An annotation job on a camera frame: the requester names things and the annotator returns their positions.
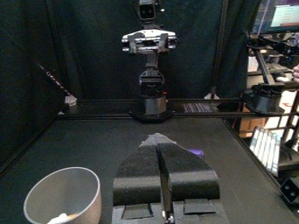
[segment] black backdrop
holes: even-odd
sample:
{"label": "black backdrop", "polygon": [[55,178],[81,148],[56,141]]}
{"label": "black backdrop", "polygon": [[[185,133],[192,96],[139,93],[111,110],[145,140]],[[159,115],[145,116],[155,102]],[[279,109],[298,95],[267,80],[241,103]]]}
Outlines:
{"label": "black backdrop", "polygon": [[[247,82],[245,29],[260,0],[228,0],[217,95],[239,95]],[[131,0],[15,0],[0,3],[0,164],[39,133],[63,106],[35,57],[80,99],[136,98],[145,56],[121,52],[123,35],[139,31]],[[221,1],[161,1],[156,23],[181,41],[159,59],[169,98],[211,91]],[[20,45],[31,57],[21,51]]]}

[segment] white paper cup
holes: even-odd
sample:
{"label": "white paper cup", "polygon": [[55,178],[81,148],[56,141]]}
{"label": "white paper cup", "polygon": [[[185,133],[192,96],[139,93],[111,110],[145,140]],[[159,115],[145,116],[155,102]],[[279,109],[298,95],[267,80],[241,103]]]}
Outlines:
{"label": "white paper cup", "polygon": [[61,169],[35,185],[23,204],[25,219],[47,224],[61,214],[68,224],[99,224],[101,210],[100,183],[93,171],[83,167]]}

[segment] black tabletop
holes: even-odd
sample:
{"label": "black tabletop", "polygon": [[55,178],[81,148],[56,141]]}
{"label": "black tabletop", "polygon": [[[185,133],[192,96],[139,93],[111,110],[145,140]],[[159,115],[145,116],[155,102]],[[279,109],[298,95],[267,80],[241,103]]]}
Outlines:
{"label": "black tabletop", "polygon": [[44,176],[72,166],[97,174],[100,224],[111,223],[117,167],[153,133],[185,149],[203,150],[204,160],[219,175],[220,201],[231,224],[298,223],[277,185],[219,118],[173,118],[152,124],[132,119],[56,121],[0,180],[0,223],[27,223],[27,193]]}

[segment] computer screen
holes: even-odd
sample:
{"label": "computer screen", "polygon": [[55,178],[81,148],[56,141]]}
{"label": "computer screen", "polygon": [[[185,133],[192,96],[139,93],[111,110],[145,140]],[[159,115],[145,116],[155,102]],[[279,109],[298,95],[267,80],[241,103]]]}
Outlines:
{"label": "computer screen", "polygon": [[299,0],[261,0],[252,34],[299,32]]}

